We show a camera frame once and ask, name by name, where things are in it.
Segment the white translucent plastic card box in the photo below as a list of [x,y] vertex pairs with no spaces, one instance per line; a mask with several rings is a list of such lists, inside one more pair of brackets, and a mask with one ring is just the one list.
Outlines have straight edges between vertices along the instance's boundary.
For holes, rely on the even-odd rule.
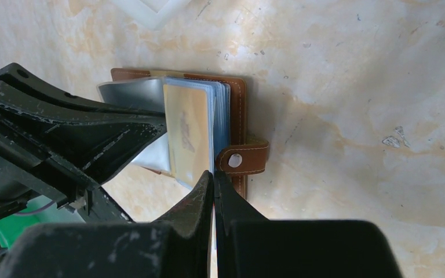
[[191,0],[111,0],[120,10],[150,30],[161,29],[190,2]]

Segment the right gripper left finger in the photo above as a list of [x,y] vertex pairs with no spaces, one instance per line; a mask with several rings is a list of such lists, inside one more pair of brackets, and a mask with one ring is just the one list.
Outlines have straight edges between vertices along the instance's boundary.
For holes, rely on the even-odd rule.
[[37,224],[25,230],[0,277],[209,277],[213,175],[148,223]]

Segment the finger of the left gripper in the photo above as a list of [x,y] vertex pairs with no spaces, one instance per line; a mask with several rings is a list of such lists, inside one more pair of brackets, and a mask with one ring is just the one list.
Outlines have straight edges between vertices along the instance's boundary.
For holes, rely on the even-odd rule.
[[166,133],[165,115],[72,95],[17,63],[0,69],[0,139],[97,188]]

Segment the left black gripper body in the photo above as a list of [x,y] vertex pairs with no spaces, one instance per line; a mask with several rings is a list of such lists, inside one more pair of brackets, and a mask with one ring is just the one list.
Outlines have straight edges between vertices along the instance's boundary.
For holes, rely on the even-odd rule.
[[65,170],[22,156],[0,139],[0,220],[39,216],[49,209],[84,222],[133,222],[105,189],[79,186]]

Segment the brown leather card holder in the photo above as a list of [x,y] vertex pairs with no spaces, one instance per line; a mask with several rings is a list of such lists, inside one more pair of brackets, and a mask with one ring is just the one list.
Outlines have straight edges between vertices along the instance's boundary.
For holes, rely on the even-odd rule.
[[247,134],[247,86],[240,77],[113,68],[101,99],[165,114],[167,132],[132,163],[193,188],[204,171],[225,172],[242,197],[265,170],[269,142]]

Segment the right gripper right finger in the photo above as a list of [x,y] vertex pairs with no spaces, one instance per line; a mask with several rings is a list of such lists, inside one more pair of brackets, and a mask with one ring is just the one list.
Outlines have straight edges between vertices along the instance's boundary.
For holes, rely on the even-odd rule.
[[381,230],[362,220],[270,220],[214,176],[220,277],[400,277]]

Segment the thin credit card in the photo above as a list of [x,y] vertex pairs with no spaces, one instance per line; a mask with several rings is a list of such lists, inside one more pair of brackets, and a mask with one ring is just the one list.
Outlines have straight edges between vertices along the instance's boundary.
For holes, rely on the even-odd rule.
[[213,171],[215,88],[168,79],[163,92],[170,174],[183,186],[193,188],[204,171]]

